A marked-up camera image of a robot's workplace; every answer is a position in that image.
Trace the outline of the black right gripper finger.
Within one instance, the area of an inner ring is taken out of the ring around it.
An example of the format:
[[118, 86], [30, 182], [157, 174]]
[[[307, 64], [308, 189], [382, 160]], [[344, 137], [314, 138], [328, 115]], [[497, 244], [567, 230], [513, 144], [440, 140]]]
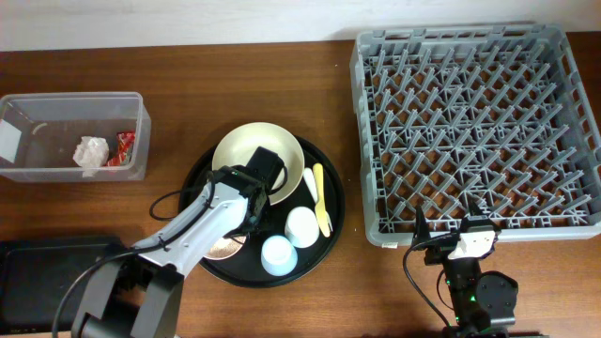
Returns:
[[473, 199], [468, 202], [469, 215], [464, 219], [465, 231], [488, 231], [493, 229], [491, 222]]
[[420, 206], [416, 207], [415, 229], [412, 238], [412, 246], [417, 246], [431, 239], [428, 223]]

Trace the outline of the pink small bowl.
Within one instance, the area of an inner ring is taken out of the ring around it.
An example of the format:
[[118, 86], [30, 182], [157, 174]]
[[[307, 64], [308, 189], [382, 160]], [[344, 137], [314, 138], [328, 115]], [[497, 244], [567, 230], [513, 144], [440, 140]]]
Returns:
[[224, 260], [236, 254], [246, 241], [245, 236], [220, 238], [204, 255], [208, 260]]

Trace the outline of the red snack wrapper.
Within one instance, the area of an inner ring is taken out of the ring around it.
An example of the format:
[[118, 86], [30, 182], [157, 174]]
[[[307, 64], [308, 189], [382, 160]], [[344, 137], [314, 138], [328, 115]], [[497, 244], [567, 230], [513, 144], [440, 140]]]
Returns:
[[116, 135], [117, 151], [116, 154], [108, 159], [106, 167], [116, 167], [127, 165], [131, 160], [133, 146], [135, 144], [134, 131], [122, 131]]

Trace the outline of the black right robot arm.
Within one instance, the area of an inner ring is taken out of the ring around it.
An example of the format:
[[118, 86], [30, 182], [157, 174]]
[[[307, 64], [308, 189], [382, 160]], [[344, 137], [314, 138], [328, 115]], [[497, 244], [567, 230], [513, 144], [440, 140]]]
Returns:
[[498, 271], [483, 272], [480, 262], [494, 253], [501, 228], [476, 205], [455, 230], [434, 238], [425, 249], [427, 265], [441, 265], [456, 324], [445, 337], [506, 337], [516, 323], [516, 280]]

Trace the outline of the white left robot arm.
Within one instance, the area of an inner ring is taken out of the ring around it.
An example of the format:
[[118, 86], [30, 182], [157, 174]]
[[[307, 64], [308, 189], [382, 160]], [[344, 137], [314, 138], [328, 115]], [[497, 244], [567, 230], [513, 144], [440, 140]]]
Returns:
[[211, 247], [255, 231], [278, 191], [284, 161], [258, 147], [244, 165], [209, 170], [198, 196], [161, 231], [82, 273], [73, 337], [173, 337], [183, 285]]

